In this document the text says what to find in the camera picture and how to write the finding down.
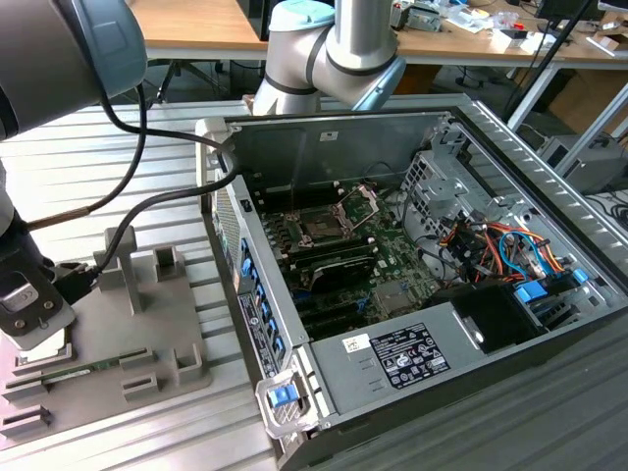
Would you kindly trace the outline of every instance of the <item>cardboard box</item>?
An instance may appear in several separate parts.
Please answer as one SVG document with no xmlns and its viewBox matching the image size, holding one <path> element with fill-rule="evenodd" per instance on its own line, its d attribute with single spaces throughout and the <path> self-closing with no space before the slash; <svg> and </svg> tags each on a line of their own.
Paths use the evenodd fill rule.
<svg viewBox="0 0 628 471">
<path fill-rule="evenodd" d="M 593 40 L 608 51 L 628 51 L 628 33 L 600 34 L 597 32 Z"/>
</svg>

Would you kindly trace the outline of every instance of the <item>white label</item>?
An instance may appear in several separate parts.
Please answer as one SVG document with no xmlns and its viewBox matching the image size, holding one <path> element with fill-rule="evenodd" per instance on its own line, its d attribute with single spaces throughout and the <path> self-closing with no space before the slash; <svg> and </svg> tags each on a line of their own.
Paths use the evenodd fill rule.
<svg viewBox="0 0 628 471">
<path fill-rule="evenodd" d="M 321 142 L 338 139 L 338 131 L 321 132 Z"/>
<path fill-rule="evenodd" d="M 361 350 L 362 348 L 368 348 L 371 346 L 368 334 L 360 334 L 359 336 L 342 339 L 342 343 L 344 344 L 344 349 L 347 353 L 352 353 L 354 351 Z"/>
<path fill-rule="evenodd" d="M 445 359 L 442 358 L 442 357 L 439 357 L 439 358 L 437 358 L 435 360 L 432 360 L 432 366 L 438 366 L 441 363 L 445 363 Z"/>
</svg>

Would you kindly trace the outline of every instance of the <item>metal bracket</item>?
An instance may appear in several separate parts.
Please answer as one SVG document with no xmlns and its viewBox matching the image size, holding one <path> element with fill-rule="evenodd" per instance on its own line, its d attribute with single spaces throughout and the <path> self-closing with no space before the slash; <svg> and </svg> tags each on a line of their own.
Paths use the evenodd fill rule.
<svg viewBox="0 0 628 471">
<path fill-rule="evenodd" d="M 259 408 L 262 412 L 262 419 L 264 420 L 264 425 L 266 426 L 266 432 L 271 438 L 278 440 L 281 437 L 295 432 L 311 430 L 318 425 L 318 411 L 311 403 L 311 399 L 307 396 L 303 396 L 301 398 L 301 414 L 299 414 L 299 416 L 295 419 L 287 420 L 284 423 L 280 423 L 277 416 L 279 414 L 276 414 L 276 411 L 269 402 L 268 393 L 270 391 L 293 384 L 296 385 L 300 392 L 304 392 L 306 389 L 302 383 L 300 375 L 289 368 L 281 373 L 278 373 L 272 378 L 267 378 L 257 383 L 257 386 L 255 387 L 255 396 L 257 397 L 257 402 L 259 403 Z M 277 409 L 277 411 L 281 413 L 282 409 L 290 406 L 291 404 L 281 406 Z"/>
</svg>

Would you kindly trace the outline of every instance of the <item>barcode label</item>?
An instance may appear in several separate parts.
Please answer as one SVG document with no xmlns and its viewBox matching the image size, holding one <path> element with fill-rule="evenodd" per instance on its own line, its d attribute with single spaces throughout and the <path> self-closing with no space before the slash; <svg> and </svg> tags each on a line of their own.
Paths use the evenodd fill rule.
<svg viewBox="0 0 628 471">
<path fill-rule="evenodd" d="M 343 339 L 342 344 L 344 345 L 344 349 L 347 353 L 352 353 L 354 351 L 361 350 L 362 348 L 368 348 L 371 346 L 368 334 L 361 334 L 359 336 Z"/>
</svg>

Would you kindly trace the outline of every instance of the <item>blue wire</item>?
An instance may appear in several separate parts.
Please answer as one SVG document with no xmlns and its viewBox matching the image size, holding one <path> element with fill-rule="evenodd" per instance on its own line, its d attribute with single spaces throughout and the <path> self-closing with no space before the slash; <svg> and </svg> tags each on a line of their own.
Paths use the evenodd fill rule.
<svg viewBox="0 0 628 471">
<path fill-rule="evenodd" d="M 541 252 L 539 251 L 539 247 L 537 247 L 534 241 L 528 235 L 520 233 L 519 231 L 510 231 L 509 233 L 505 233 L 504 235 L 501 236 L 501 239 L 499 240 L 499 255 L 501 256 L 503 263 L 505 263 L 507 266 L 509 266 L 513 270 L 516 270 L 517 272 L 519 272 L 521 275 L 523 275 L 524 280 L 528 281 L 528 275 L 526 274 L 526 272 L 521 267 L 510 263 L 510 260 L 508 260 L 508 257 L 505 254 L 504 244 L 505 244 L 506 236 L 508 236 L 509 234 L 516 234 L 518 236 L 521 236 L 523 239 L 525 239 L 532 246 L 532 249 L 534 250 L 534 255 L 537 257 L 537 260 L 539 261 L 541 268 L 543 268 L 543 271 L 550 275 L 555 273 L 554 269 L 550 266 L 550 264 L 547 263 L 543 259 L 543 256 L 541 255 Z"/>
</svg>

